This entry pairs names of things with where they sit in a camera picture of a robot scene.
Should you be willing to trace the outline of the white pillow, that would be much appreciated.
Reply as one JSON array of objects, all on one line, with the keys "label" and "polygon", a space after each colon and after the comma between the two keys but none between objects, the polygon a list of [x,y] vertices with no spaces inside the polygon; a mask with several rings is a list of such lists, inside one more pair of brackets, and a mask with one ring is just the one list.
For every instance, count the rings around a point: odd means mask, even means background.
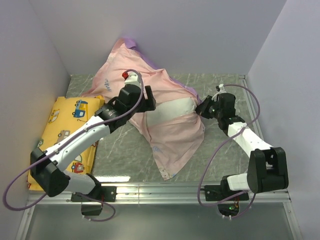
[{"label": "white pillow", "polygon": [[148,127],[171,121],[175,118],[191,114],[196,109],[196,102],[191,97],[179,98],[156,105],[155,110],[146,113]]}]

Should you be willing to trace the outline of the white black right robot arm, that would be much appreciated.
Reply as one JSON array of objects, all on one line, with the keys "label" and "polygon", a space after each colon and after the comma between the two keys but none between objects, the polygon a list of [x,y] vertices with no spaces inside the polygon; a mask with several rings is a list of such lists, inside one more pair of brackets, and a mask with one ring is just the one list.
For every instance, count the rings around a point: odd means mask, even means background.
[{"label": "white black right robot arm", "polygon": [[233,199],[238,191],[255,194],[286,189],[289,186],[286,153],[281,147],[273,147],[262,140],[236,115],[236,97],[231,93],[207,96],[196,108],[205,119],[216,119],[218,127],[232,138],[249,157],[246,173],[224,176],[220,194],[226,200]]}]

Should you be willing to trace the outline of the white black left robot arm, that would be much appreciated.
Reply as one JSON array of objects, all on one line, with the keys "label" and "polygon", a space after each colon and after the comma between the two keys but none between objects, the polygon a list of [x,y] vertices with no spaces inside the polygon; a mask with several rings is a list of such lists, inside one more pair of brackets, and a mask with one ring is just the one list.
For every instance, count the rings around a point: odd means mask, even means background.
[{"label": "white black left robot arm", "polygon": [[144,90],[137,85],[125,85],[118,96],[99,108],[70,136],[44,151],[34,149],[30,154],[31,176],[49,197],[70,191],[83,194],[89,201],[101,199],[101,183],[95,177],[68,172],[67,167],[100,138],[125,125],[135,113],[155,108],[156,100],[149,85]]}]

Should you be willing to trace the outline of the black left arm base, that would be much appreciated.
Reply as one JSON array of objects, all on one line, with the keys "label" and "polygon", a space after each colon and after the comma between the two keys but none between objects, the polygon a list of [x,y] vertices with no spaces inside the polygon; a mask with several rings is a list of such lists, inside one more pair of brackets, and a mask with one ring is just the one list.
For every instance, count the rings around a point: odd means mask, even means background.
[{"label": "black left arm base", "polygon": [[[112,219],[116,214],[115,207],[110,204],[116,201],[116,195],[116,186],[98,186],[88,194],[72,193],[70,201],[72,203],[81,203],[80,210],[85,219],[93,222],[103,222]],[[97,217],[102,213],[104,206],[112,210],[111,216],[106,219],[94,219],[93,217]]]}]

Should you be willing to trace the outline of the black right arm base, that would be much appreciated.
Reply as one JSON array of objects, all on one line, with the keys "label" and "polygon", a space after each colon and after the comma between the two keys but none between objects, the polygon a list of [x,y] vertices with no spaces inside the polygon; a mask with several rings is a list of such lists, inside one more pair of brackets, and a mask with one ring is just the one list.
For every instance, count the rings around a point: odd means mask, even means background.
[{"label": "black right arm base", "polygon": [[236,195],[233,198],[228,199],[231,203],[220,203],[217,205],[218,212],[221,216],[228,217],[231,219],[232,217],[236,217],[240,213],[240,201],[248,201],[249,194],[244,192],[240,194],[241,190],[230,190],[228,185],[205,185],[200,188],[200,192],[204,193],[204,198],[207,202],[219,202],[224,200],[225,198],[229,198],[233,195]]}]

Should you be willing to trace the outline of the pink purple pillowcase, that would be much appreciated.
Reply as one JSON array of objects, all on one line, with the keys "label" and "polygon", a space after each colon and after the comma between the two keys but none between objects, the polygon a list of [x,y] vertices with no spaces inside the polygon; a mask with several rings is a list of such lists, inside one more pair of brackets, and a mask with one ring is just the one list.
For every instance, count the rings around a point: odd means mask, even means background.
[{"label": "pink purple pillowcase", "polygon": [[150,144],[162,178],[169,180],[204,140],[205,127],[196,113],[200,100],[193,88],[171,78],[164,68],[155,67],[136,49],[133,40],[120,38],[83,96],[103,96],[109,101],[125,84],[140,86],[137,73],[144,86],[151,87],[156,109],[136,113],[129,121]]}]

